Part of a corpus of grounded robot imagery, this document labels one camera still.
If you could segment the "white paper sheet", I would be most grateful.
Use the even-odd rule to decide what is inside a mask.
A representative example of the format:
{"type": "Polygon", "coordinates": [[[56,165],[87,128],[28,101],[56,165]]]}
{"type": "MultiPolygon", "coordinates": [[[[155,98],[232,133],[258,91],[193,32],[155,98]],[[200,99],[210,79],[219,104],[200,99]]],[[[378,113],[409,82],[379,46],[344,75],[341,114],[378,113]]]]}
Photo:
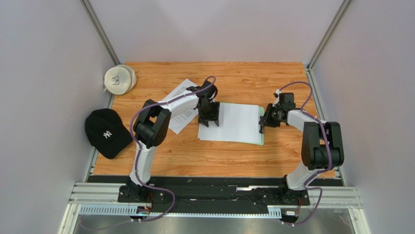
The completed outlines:
{"type": "Polygon", "coordinates": [[[199,126],[198,138],[208,141],[227,141],[257,145],[259,139],[259,106],[220,103],[220,126],[199,126]]]}

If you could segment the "green clipboard folder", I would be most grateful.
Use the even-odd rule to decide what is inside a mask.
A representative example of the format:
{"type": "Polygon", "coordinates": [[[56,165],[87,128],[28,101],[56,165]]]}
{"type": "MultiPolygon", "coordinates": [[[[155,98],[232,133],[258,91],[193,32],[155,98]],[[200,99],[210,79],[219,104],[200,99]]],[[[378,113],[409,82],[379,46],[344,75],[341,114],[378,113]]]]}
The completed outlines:
{"type": "MultiPolygon", "coordinates": [[[[265,109],[264,107],[259,106],[259,120],[264,116],[265,109]]],[[[264,145],[264,134],[259,133],[259,139],[257,145],[264,145]]]]}

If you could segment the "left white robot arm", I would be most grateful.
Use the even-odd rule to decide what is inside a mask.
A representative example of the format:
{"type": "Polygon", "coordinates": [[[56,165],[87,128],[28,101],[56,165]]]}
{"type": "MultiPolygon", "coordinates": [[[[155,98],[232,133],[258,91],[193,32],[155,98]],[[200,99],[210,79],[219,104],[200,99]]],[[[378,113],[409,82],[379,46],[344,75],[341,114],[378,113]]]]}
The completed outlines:
{"type": "Polygon", "coordinates": [[[210,76],[202,86],[191,86],[179,95],[163,101],[149,99],[131,120],[130,134],[136,143],[134,166],[130,180],[139,189],[152,187],[148,185],[151,178],[151,166],[157,147],[165,140],[170,120],[177,115],[189,111],[198,111],[198,123],[209,127],[213,122],[220,125],[220,103],[214,99],[218,89],[216,78],[210,76]]]}

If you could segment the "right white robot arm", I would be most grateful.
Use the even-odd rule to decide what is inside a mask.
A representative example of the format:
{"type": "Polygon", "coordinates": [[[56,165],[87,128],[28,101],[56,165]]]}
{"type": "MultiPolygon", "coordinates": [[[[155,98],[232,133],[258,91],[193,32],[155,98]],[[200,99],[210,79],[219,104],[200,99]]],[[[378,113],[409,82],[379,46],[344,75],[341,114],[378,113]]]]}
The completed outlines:
{"type": "Polygon", "coordinates": [[[279,185],[283,193],[306,190],[320,174],[344,163],[341,127],[338,122],[323,121],[294,102],[293,93],[275,92],[276,100],[268,104],[259,120],[259,132],[264,128],[279,127],[282,123],[302,133],[301,158],[296,169],[285,175],[279,185]]]}

